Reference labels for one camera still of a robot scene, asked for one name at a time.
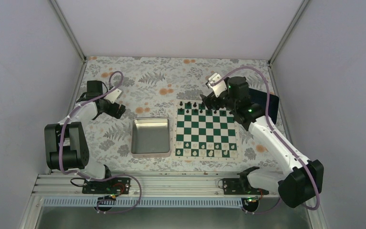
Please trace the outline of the metal tray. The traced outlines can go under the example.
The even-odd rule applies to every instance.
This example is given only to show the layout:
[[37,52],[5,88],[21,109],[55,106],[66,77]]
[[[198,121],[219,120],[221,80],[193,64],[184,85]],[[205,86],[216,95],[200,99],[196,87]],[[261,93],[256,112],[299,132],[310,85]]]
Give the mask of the metal tray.
[[137,118],[132,122],[131,155],[162,158],[171,154],[170,121],[166,117]]

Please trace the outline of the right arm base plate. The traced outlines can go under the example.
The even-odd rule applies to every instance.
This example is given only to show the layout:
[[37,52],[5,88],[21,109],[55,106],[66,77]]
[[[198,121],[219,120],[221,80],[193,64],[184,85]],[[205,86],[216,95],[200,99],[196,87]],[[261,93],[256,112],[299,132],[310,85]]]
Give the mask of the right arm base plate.
[[246,179],[222,178],[217,186],[224,191],[225,195],[269,195],[269,191],[251,187]]

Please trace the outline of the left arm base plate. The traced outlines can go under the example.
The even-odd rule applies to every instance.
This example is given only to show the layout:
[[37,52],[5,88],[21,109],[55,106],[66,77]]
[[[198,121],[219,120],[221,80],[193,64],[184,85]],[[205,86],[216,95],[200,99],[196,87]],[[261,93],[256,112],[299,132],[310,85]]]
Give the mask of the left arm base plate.
[[128,177],[114,178],[105,182],[85,181],[82,186],[83,194],[126,195],[129,194],[131,179]]

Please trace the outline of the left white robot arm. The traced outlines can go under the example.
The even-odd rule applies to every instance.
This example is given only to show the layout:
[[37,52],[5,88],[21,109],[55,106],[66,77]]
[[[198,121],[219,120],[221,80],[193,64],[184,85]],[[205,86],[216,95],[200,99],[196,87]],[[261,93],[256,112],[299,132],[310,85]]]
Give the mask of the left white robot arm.
[[51,170],[74,173],[101,193],[113,188],[111,172],[106,165],[90,159],[85,128],[101,114],[120,119],[126,107],[116,103],[122,94],[117,87],[108,88],[102,81],[88,81],[87,89],[75,103],[74,109],[61,121],[44,128],[46,164]]

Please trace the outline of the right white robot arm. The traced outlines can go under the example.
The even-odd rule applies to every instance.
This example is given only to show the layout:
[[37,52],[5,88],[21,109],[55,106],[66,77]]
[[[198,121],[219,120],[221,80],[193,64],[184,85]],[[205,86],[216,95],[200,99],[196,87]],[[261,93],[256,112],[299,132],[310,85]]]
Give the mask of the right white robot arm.
[[208,96],[202,95],[209,110],[225,108],[234,120],[254,135],[273,155],[282,170],[281,174],[251,167],[242,174],[239,188],[251,194],[257,188],[279,195],[289,207],[295,208],[318,197],[322,191],[324,166],[319,160],[310,160],[300,153],[273,125],[266,108],[254,103],[245,77],[222,78],[219,74],[209,77]]

